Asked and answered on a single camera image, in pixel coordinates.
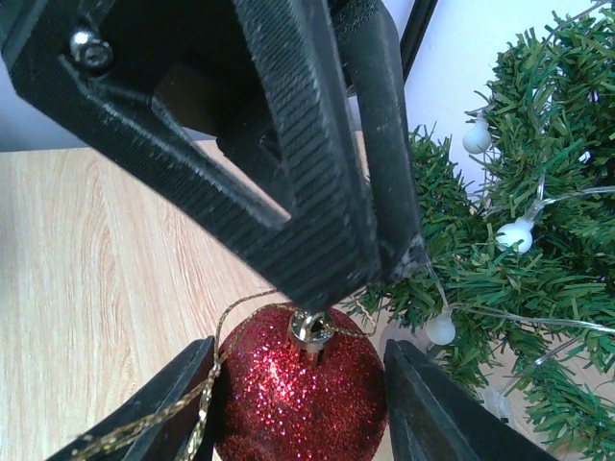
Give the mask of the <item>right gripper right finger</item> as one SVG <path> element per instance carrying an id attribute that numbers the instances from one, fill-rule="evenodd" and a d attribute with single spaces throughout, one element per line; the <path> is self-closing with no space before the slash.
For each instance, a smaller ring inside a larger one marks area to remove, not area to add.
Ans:
<path id="1" fill-rule="evenodd" d="M 386 343 L 384 381 L 395 460 L 554 460 L 407 341 Z"/>

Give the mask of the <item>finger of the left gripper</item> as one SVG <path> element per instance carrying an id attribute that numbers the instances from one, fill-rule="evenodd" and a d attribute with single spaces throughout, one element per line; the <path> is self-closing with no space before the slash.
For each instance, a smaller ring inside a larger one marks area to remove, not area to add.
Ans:
<path id="1" fill-rule="evenodd" d="M 298 305 L 381 272 L 339 1 L 5 1 L 17 95 Z"/>
<path id="2" fill-rule="evenodd" d="M 399 37 L 381 1 L 332 1 L 342 69 L 357 96 L 377 220 L 382 276 L 407 279 L 427 264 L 412 169 Z"/>

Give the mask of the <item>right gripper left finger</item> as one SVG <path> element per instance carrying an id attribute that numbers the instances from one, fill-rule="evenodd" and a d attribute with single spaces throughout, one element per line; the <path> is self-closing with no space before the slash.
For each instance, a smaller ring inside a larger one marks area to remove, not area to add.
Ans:
<path id="1" fill-rule="evenodd" d="M 200 383 L 213 365 L 213 338 L 195 340 L 101 423 L 50 456 L 52 460 L 174 460 L 198 422 Z M 173 410 L 166 420 L 131 428 L 116 437 L 129 442 L 113 451 L 86 448 L 113 430 Z"/>

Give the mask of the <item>red ball ornament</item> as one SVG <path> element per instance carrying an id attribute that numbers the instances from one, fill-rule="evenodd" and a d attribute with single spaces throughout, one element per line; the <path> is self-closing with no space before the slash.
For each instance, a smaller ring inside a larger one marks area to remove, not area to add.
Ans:
<path id="1" fill-rule="evenodd" d="M 100 436 L 84 436 L 73 460 L 118 451 L 198 404 L 178 460 L 194 460 L 214 422 L 223 460 L 371 460 L 387 424 L 383 365 L 371 337 L 331 308 L 293 303 L 257 308 L 226 337 L 214 336 L 207 377 L 177 401 Z"/>

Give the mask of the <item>small green christmas tree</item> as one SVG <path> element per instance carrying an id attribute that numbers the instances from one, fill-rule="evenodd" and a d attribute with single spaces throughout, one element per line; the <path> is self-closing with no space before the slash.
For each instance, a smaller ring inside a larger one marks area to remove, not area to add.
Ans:
<path id="1" fill-rule="evenodd" d="M 614 5 L 556 16 L 499 54 L 463 143 L 409 136 L 429 262 L 365 288 L 355 311 L 424 331 L 472 395 L 522 393 L 551 452 L 614 456 L 614 383 L 583 383 L 577 359 L 614 375 Z"/>

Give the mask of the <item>fairy light string white beads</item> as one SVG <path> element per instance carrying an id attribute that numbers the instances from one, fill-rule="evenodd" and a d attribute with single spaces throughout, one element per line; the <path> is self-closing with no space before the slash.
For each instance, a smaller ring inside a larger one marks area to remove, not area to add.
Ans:
<path id="1" fill-rule="evenodd" d="M 489 109 L 492 109 L 491 104 L 471 110 L 470 115 L 475 117 L 475 123 L 462 138 L 464 149 L 472 154 L 485 155 L 489 148 L 492 146 L 492 137 L 488 129 L 488 123 L 484 118 L 484 115 Z M 546 180 L 541 177 L 538 185 L 536 197 L 533 202 L 524 212 L 523 215 L 516 218 L 515 221 L 507 223 L 499 227 L 496 231 L 495 241 L 497 248 L 506 252 L 509 255 L 523 255 L 529 251 L 533 244 L 532 230 L 535 226 L 536 220 L 540 213 L 547 206 L 563 202 L 567 200 L 575 200 L 585 196 L 600 196 L 611 195 L 614 193 L 614 187 L 599 186 L 589 187 L 581 189 L 580 191 L 574 191 L 560 195 L 554 198 L 546 198 L 544 196 Z M 450 344 L 455 338 L 455 327 L 453 326 L 452 313 L 456 309 L 456 306 L 449 303 L 445 292 L 442 288 L 439 279 L 435 279 L 435 284 L 438 288 L 439 294 L 443 301 L 443 307 L 441 312 L 433 319 L 427 321 L 426 333 L 429 339 L 438 346 L 444 346 Z M 561 326 L 579 328 L 583 331 L 596 331 L 602 334 L 614 333 L 613 328 L 605 327 L 603 325 L 585 322 L 581 320 L 564 320 L 564 319 L 549 319 L 549 318 L 527 318 L 519 316 L 517 314 L 510 314 L 497 309 L 484 308 L 480 311 L 484 315 L 498 317 L 506 320 L 510 320 L 516 323 L 528 322 L 543 326 Z M 512 376 L 508 379 L 506 385 L 500 389 L 489 388 L 484 392 L 483 401 L 487 410 L 491 411 L 496 417 L 501 420 L 505 420 L 508 417 L 508 400 L 507 396 L 517 386 L 517 384 L 531 371 L 540 367 L 547 362 L 550 358 L 556 356 L 559 352 L 565 348 L 571 346 L 574 343 L 572 339 L 560 344 L 554 350 L 547 352 L 535 359 L 524 371 Z"/>

